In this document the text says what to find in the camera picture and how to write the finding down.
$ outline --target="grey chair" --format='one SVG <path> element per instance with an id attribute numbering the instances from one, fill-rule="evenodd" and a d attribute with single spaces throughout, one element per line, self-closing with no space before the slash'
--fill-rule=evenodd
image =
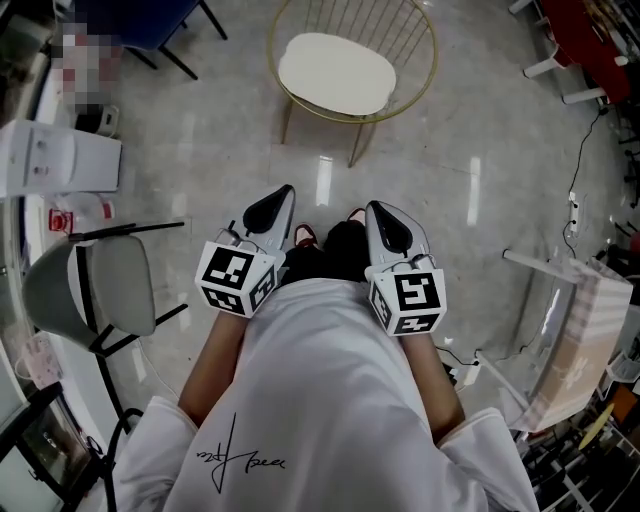
<path id="1" fill-rule="evenodd" d="M 113 228 L 77 233 L 60 240 L 29 269 L 22 287 L 25 310 L 39 329 L 68 338 L 96 355 L 108 357 L 187 308 L 181 304 L 156 318 L 149 263 L 144 246 L 132 233 L 184 226 L 184 222 Z M 78 265 L 85 313 L 93 317 L 91 290 L 109 322 L 98 334 L 83 320 L 71 294 L 67 271 L 69 256 L 78 242 L 95 240 L 90 264 Z M 103 348 L 113 330 L 129 333 Z"/>

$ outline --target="white t-shirt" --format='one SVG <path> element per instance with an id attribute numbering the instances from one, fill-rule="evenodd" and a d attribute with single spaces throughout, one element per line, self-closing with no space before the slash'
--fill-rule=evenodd
<path id="1" fill-rule="evenodd" d="M 500 413 L 435 446 L 398 341 L 328 279 L 274 292 L 200 430 L 153 398 L 114 481 L 121 511 L 538 510 Z"/>

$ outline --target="blue chair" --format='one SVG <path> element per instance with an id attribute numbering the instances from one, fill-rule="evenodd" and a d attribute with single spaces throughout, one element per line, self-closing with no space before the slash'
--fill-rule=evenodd
<path id="1" fill-rule="evenodd" d="M 222 39 L 227 39 L 222 26 L 204 0 L 130 0 L 118 13 L 118 32 L 122 45 L 142 62 L 153 69 L 158 67 L 139 50 L 160 52 L 176 66 L 197 80 L 197 75 L 178 57 L 165 47 L 165 44 L 180 25 L 187 28 L 185 19 L 198 6 L 216 27 Z"/>

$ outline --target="red shoe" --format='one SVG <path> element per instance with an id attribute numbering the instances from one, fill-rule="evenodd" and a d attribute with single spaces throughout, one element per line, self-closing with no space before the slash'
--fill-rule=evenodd
<path id="1" fill-rule="evenodd" d="M 359 222 L 363 226 L 366 226 L 364 208 L 356 208 L 355 210 L 353 210 L 347 217 L 347 221 L 350 221 L 350 220 L 355 220 L 356 222 Z"/>
<path id="2" fill-rule="evenodd" d="M 293 236 L 293 242 L 296 247 L 308 247 L 310 245 L 318 247 L 318 238 L 309 224 L 298 224 Z"/>

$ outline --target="power strip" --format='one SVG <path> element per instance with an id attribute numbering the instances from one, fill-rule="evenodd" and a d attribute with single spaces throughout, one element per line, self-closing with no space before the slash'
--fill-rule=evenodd
<path id="1" fill-rule="evenodd" d="M 569 192 L 569 204 L 571 206 L 571 212 L 569 213 L 569 229 L 574 233 L 578 232 L 578 221 L 580 220 L 580 204 L 576 201 L 576 193 Z"/>

